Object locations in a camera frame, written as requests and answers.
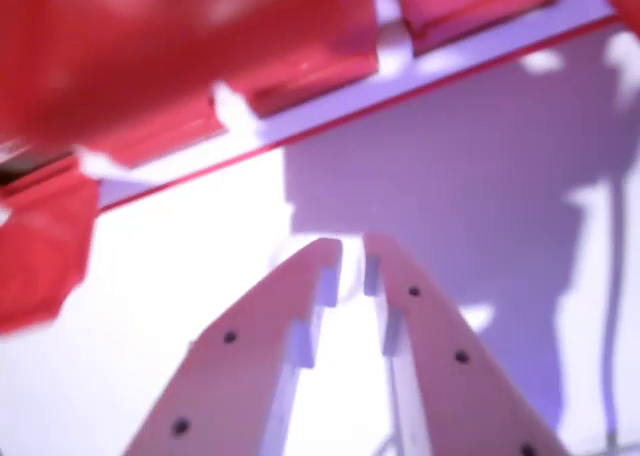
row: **screw hole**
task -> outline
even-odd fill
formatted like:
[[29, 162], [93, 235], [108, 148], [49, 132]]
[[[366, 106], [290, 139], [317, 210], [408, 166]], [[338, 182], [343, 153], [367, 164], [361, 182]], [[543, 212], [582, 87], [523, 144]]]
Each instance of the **screw hole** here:
[[520, 446], [520, 454], [522, 454], [522, 456], [537, 456], [538, 453], [533, 446], [529, 443], [525, 443]]
[[456, 354], [455, 354], [454, 358], [460, 364], [467, 364], [469, 362], [469, 355], [467, 354], [466, 351], [464, 351], [462, 349], [456, 351]]
[[226, 333], [224, 333], [223, 340], [225, 344], [231, 344], [236, 339], [238, 339], [238, 334], [235, 331], [227, 331]]
[[178, 418], [173, 422], [173, 427], [172, 427], [173, 435], [175, 437], [180, 437], [184, 435], [187, 431], [189, 431], [190, 427], [191, 427], [191, 423], [187, 418]]

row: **white wall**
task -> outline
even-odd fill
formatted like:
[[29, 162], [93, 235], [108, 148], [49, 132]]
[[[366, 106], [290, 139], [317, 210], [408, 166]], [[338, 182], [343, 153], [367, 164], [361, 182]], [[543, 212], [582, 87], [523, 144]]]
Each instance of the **white wall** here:
[[358, 286], [365, 229], [424, 264], [573, 451], [602, 450], [608, 424], [640, 442], [640, 113], [625, 62], [640, 59], [621, 31], [533, 58], [548, 71], [509, 64], [101, 216], [60, 318], [0, 340], [3, 455], [120, 454], [189, 342], [317, 234], [347, 243], [341, 304], [287, 454], [395, 454]]

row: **gripper jaw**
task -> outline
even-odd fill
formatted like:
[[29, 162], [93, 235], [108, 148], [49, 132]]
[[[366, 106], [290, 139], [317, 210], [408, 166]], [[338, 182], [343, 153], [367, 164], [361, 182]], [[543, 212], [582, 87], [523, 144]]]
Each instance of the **gripper jaw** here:
[[364, 247], [365, 294], [376, 298], [405, 456], [566, 455], [412, 259], [383, 235], [365, 234]]
[[281, 454], [299, 369], [313, 367], [323, 307], [337, 303], [341, 257], [338, 240], [312, 242], [211, 324], [126, 456]]

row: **white plastic part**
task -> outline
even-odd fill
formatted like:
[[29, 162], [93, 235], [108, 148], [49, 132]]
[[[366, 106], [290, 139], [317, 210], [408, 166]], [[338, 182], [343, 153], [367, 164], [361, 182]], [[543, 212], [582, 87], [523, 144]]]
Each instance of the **white plastic part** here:
[[377, 44], [378, 77], [393, 79], [413, 60], [413, 42], [402, 21], [380, 28]]
[[216, 81], [211, 87], [211, 94], [216, 102], [216, 117], [230, 132], [252, 134], [260, 130], [262, 121], [241, 93], [224, 81]]
[[366, 234], [406, 456], [566, 455], [460, 315], [391, 239]]
[[107, 153], [94, 151], [79, 145], [74, 146], [73, 149], [79, 160], [80, 172], [90, 179], [114, 179], [147, 183], [151, 187], [156, 186], [158, 183], [156, 180], [135, 175], [133, 170], [116, 162]]
[[0, 226], [4, 226], [11, 218], [11, 208], [0, 204]]
[[281, 454], [299, 369], [313, 367], [323, 307], [337, 302], [340, 261], [338, 240], [316, 240], [211, 324], [126, 455]]
[[18, 156], [26, 151], [28, 147], [19, 139], [13, 139], [0, 144], [0, 164]]

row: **black screw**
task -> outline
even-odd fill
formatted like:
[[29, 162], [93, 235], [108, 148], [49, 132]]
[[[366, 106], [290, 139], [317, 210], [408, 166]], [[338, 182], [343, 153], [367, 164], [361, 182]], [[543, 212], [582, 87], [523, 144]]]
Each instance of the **black screw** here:
[[525, 443], [520, 446], [520, 454], [522, 454], [522, 456], [536, 456], [538, 453], [533, 446], [529, 443]]
[[460, 364], [467, 364], [469, 362], [469, 355], [467, 354], [466, 351], [464, 351], [462, 349], [456, 351], [456, 354], [455, 354], [454, 358]]
[[184, 435], [189, 428], [191, 427], [191, 423], [187, 418], [178, 418], [173, 422], [173, 427], [171, 430], [173, 431], [173, 435], [175, 437], [180, 437]]
[[227, 331], [226, 333], [224, 333], [223, 340], [224, 340], [225, 344], [231, 344], [236, 339], [238, 339], [238, 334], [235, 331]]

